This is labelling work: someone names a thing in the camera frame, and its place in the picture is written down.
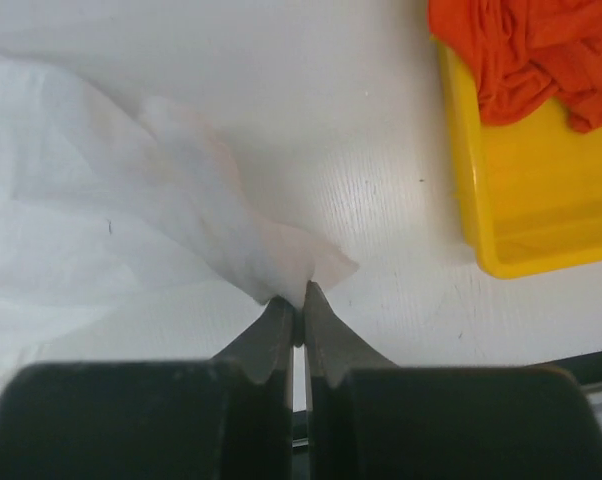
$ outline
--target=white table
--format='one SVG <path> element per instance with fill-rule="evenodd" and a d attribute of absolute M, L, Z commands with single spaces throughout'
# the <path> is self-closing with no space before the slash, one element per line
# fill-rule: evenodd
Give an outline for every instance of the white table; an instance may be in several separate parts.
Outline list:
<path fill-rule="evenodd" d="M 602 350 L 602 263 L 499 281 L 463 245 L 425 0 L 3 0 L 0 50 L 73 68 L 124 104 L 143 93 L 195 104 L 259 209 L 361 263 L 329 300 L 395 362 Z M 182 288 L 1 368 L 207 357 L 258 312 L 228 285 Z"/>

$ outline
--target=white cloth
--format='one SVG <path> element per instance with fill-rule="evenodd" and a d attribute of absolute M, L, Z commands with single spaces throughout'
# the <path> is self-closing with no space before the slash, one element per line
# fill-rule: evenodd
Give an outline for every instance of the white cloth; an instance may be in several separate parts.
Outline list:
<path fill-rule="evenodd" d="M 254 211 L 190 109 L 152 98 L 135 119 L 67 71 L 0 57 L 0 351 L 148 291 L 220 276 L 301 307 L 309 279 L 355 269 Z"/>

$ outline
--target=crumpled orange fabric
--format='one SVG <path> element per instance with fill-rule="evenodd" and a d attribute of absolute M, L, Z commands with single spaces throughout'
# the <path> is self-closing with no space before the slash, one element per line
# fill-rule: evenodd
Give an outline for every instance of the crumpled orange fabric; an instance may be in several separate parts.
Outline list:
<path fill-rule="evenodd" d="M 602 126 L 602 0 L 430 0 L 429 23 L 470 67 L 484 123 L 556 95 L 574 130 Z"/>

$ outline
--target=yellow plastic container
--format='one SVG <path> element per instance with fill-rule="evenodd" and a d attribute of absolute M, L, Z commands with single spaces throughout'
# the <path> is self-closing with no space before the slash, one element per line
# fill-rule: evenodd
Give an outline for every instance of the yellow plastic container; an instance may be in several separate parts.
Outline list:
<path fill-rule="evenodd" d="M 546 102 L 506 127 L 481 124 L 474 80 L 439 45 L 458 200 L 479 266 L 515 278 L 602 260 L 602 128 L 576 133 Z"/>

